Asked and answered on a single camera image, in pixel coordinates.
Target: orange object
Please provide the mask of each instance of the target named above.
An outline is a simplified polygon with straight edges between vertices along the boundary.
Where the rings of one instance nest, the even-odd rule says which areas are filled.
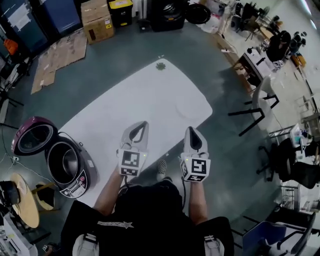
[[[11,39],[4,40],[3,44],[4,44],[4,47],[8,50],[10,55],[15,55],[15,53],[18,51],[18,44]]]

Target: rice cooker lid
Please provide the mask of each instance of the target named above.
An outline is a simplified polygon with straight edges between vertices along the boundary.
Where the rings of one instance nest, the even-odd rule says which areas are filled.
[[[50,148],[58,138],[58,129],[51,121],[34,116],[16,132],[11,151],[17,156],[35,155]]]
[[[204,24],[211,18],[211,11],[200,3],[190,4],[185,11],[185,19],[192,24]]]

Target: checkered shoe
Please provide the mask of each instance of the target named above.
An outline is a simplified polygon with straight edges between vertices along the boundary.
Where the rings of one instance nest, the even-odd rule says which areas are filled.
[[[156,173],[156,180],[158,182],[162,181],[166,177],[166,171],[167,171],[167,162],[163,159],[161,159],[158,162],[158,168]]]

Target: rice cooker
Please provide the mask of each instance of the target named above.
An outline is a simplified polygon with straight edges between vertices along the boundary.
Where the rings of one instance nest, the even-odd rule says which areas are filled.
[[[55,125],[39,116],[29,118],[16,132],[11,151],[30,156],[44,151],[49,173],[68,198],[81,197],[97,182],[97,170],[83,144],[61,136]]]

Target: cardboard box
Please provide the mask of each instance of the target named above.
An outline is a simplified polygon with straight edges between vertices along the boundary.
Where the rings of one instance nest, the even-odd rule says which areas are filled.
[[[90,45],[115,34],[106,0],[91,0],[82,3],[81,16],[84,33]]]

